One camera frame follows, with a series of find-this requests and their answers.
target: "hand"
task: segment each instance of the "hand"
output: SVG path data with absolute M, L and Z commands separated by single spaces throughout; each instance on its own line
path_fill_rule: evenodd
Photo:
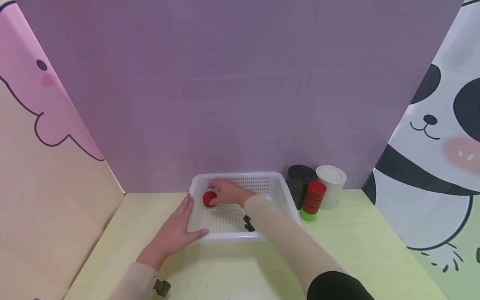
M 206 228 L 195 232 L 187 231 L 192 210 L 193 198 L 187 194 L 180 206 L 163 223 L 153 240 L 138 255 L 136 261 L 159 270 L 169 256 L 207 235 Z
M 225 178 L 217 178 L 212 180 L 208 184 L 209 189 L 218 189 L 220 195 L 210 201 L 211 205 L 217 203 L 238 204 L 241 207 L 245 205 L 245 202 L 257 193 L 244 189 L 238 184 L 231 182 Z

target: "left hand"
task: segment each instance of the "left hand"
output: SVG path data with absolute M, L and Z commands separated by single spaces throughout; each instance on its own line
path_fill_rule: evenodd
M 159 270 L 169 256 L 207 235 L 206 228 L 195 232 L 187 231 L 192 210 L 193 198 L 187 194 L 180 206 L 163 223 L 153 240 L 138 255 L 136 261 Z

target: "black clip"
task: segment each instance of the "black clip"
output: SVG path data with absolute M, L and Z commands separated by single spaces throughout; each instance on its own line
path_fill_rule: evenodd
M 249 216 L 245 215 L 243 217 L 243 221 L 245 221 L 245 229 L 248 230 L 249 232 L 255 231 L 255 228 L 252 225 L 252 219 L 250 219 Z
M 160 295 L 161 297 L 165 298 L 168 294 L 168 291 L 170 290 L 172 286 L 170 285 L 170 283 L 168 283 L 167 281 L 160 281 L 160 280 L 156 280 L 155 281 L 155 285 L 153 286 L 153 289 L 154 291 Z

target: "white lid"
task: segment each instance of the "white lid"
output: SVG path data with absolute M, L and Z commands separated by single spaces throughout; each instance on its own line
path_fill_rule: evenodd
M 316 170 L 318 178 L 329 183 L 345 183 L 347 175 L 341 169 L 331 165 L 321 165 Z

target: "panda nose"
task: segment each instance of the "panda nose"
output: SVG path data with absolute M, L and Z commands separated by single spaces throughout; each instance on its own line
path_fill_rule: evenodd
M 423 120 L 429 125 L 435 125 L 437 123 L 437 118 L 432 115 L 423 116 Z

